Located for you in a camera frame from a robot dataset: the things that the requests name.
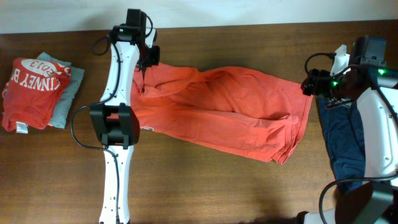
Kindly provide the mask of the orange-red t-shirt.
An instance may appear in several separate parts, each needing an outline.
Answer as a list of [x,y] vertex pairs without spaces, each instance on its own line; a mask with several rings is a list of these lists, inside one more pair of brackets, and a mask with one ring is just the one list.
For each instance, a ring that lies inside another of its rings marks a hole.
[[283,164],[303,138],[312,97],[298,83],[244,67],[201,72],[164,63],[135,72],[131,106],[142,129]]

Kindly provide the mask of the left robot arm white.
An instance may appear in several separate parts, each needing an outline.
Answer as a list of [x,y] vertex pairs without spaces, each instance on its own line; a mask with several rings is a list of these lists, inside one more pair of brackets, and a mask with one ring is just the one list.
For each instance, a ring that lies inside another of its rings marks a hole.
[[125,23],[109,34],[111,63],[100,101],[90,107],[90,118],[105,158],[104,200],[99,222],[129,223],[129,167],[140,125],[131,108],[135,72],[158,65],[157,31],[140,9],[128,9]]

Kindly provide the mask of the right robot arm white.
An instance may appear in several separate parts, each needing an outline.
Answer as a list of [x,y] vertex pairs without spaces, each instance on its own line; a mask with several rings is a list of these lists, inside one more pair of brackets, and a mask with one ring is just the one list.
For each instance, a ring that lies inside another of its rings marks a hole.
[[363,36],[329,53],[331,70],[307,70],[341,195],[332,209],[300,212],[297,223],[397,222],[397,71],[386,67],[386,41]]

